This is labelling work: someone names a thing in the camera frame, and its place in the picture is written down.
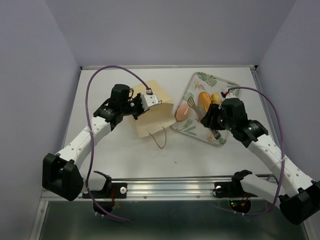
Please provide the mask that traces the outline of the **floral leaf pattern tray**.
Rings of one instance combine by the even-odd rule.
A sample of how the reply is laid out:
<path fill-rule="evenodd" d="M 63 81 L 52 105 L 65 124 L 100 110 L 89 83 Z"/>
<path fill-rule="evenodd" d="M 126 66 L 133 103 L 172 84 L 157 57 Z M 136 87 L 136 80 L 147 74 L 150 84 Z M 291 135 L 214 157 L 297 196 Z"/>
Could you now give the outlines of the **floral leaf pattern tray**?
<path fill-rule="evenodd" d="M 227 131 L 205 128 L 201 119 L 210 104 L 222 103 L 221 92 L 225 93 L 229 88 L 238 86 L 235 82 L 208 73 L 194 73 L 174 112 L 176 122 L 171 128 L 206 143 L 223 146 L 227 142 Z"/>

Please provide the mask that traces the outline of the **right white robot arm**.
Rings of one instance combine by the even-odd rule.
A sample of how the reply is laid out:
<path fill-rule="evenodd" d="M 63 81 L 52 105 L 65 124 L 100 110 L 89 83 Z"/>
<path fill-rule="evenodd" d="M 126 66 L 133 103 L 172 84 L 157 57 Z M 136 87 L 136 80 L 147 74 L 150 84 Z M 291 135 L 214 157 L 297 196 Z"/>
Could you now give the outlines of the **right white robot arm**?
<path fill-rule="evenodd" d="M 216 182 L 217 198 L 254 195 L 275 204 L 292 224 L 299 225 L 320 210 L 320 183 L 300 170 L 280 149 L 267 129 L 257 120 L 249 120 L 244 103 L 226 98 L 211 104 L 200 121 L 210 130 L 228 130 L 246 149 L 256 155 L 272 172 L 278 184 L 264 180 L 249 170 L 236 172 L 229 182 Z"/>

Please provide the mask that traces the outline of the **aluminium front rail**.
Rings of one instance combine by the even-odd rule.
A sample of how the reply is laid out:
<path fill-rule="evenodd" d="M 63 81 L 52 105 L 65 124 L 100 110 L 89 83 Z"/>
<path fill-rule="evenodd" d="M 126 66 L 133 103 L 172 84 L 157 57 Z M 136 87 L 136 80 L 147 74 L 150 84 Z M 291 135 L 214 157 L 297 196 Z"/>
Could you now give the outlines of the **aluminium front rail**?
<path fill-rule="evenodd" d="M 116 201 L 218 200 L 219 198 L 212 194 L 214 183 L 230 180 L 229 177 L 112 179 L 113 182 L 127 183 L 126 198 Z M 90 200 L 91 190 L 101 188 L 104 185 L 102 181 L 103 177 L 99 176 L 89 187 L 84 187 L 74 200 Z M 274 199 L 277 190 L 277 181 L 266 175 L 247 175 L 240 184 L 245 192 L 256 195 L 251 198 L 262 198 L 267 201 Z"/>

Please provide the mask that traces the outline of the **long fake baguette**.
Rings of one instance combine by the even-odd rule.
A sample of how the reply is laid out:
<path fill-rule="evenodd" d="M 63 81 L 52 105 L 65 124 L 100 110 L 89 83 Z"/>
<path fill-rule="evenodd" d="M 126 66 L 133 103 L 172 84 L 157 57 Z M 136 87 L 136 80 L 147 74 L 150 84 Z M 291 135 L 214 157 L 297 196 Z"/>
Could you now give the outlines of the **long fake baguette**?
<path fill-rule="evenodd" d="M 212 104 L 211 96 L 208 92 L 202 91 L 198 95 L 198 108 L 203 112 L 206 113 Z"/>

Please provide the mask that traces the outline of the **small round fake bun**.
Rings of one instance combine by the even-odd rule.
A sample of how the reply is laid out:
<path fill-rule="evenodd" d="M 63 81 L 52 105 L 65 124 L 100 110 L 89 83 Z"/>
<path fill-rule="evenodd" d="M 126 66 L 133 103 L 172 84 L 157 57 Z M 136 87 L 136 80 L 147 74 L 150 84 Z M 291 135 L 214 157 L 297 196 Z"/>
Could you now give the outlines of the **small round fake bun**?
<path fill-rule="evenodd" d="M 211 102 L 216 105 L 220 105 L 223 101 L 223 98 L 220 92 L 214 92 L 210 98 L 211 98 Z"/>

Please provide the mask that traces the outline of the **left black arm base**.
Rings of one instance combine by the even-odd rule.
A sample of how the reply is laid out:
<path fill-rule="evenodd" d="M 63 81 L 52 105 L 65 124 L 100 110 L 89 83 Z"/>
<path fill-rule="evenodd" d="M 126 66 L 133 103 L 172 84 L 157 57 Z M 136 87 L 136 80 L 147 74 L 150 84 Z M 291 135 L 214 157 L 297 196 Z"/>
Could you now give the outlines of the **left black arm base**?
<path fill-rule="evenodd" d="M 100 171 L 95 170 L 95 174 L 102 176 L 103 186 L 96 190 L 91 190 L 91 195 L 95 200 L 110 199 L 110 201 L 97 201 L 101 208 L 111 213 L 115 207 L 116 199 L 126 199 L 128 184 L 126 182 L 113 182 L 112 178 Z"/>

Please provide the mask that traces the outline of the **brown paper bag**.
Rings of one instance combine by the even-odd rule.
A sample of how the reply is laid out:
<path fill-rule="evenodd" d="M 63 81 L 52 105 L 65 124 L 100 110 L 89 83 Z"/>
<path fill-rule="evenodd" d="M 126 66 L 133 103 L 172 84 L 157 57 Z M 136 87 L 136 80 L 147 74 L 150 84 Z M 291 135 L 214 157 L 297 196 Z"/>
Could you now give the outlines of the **brown paper bag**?
<path fill-rule="evenodd" d="M 174 102 L 156 80 L 150 80 L 146 83 L 157 96 L 160 104 L 151 107 L 137 120 L 132 119 L 131 122 L 134 124 L 139 138 L 152 137 L 155 141 L 154 134 L 158 132 L 166 134 L 166 129 L 176 122 L 173 115 Z"/>

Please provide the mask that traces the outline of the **pink fake bread loaf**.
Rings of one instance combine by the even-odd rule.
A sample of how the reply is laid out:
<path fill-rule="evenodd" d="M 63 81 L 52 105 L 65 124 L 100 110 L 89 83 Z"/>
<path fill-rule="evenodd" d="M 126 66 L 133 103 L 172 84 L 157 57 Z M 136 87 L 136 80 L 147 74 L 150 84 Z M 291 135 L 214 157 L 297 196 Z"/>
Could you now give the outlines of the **pink fake bread loaf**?
<path fill-rule="evenodd" d="M 190 112 L 190 107 L 188 106 L 187 103 L 180 105 L 177 108 L 176 113 L 175 113 L 176 121 L 177 122 L 184 121 L 188 117 L 189 112 Z"/>

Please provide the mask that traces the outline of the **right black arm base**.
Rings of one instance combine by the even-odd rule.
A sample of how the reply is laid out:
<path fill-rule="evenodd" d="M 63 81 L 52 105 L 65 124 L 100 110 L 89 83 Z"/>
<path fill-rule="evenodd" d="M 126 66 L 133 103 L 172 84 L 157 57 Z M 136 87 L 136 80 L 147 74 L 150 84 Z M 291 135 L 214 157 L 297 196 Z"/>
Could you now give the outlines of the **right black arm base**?
<path fill-rule="evenodd" d="M 235 213 L 247 214 L 251 209 L 250 197 L 256 197 L 253 193 L 244 191 L 241 180 L 252 175 L 249 170 L 236 172 L 230 181 L 218 181 L 214 183 L 212 195 L 216 198 L 229 198 L 229 206 Z"/>

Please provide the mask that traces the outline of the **metal kitchen tongs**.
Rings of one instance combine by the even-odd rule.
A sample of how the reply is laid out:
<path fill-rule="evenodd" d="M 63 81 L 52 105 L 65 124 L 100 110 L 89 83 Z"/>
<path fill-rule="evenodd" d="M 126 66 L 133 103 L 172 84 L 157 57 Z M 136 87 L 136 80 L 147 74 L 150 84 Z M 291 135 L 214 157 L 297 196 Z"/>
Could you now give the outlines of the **metal kitchen tongs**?
<path fill-rule="evenodd" d="M 199 121 L 201 121 L 204 118 L 204 113 L 197 107 L 194 98 L 193 97 L 189 97 L 187 99 L 187 104 L 188 106 L 195 111 L 195 113 L 198 116 Z M 212 130 L 209 129 L 209 131 L 212 133 L 213 137 L 218 140 L 221 137 L 221 134 L 217 131 L 217 130 Z"/>

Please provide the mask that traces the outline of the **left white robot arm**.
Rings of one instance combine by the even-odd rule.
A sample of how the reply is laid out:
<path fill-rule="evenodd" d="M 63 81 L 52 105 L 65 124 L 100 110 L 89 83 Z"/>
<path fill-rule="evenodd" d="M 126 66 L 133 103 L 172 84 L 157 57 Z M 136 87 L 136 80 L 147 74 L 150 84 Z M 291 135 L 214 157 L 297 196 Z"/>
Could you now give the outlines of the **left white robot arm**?
<path fill-rule="evenodd" d="M 137 119 L 158 100 L 150 88 L 146 93 L 133 95 L 132 88 L 115 84 L 110 98 L 105 100 L 89 118 L 87 126 L 56 154 L 48 153 L 42 162 L 42 187 L 68 201 L 83 191 L 81 165 L 95 145 L 123 120 L 125 116 Z"/>

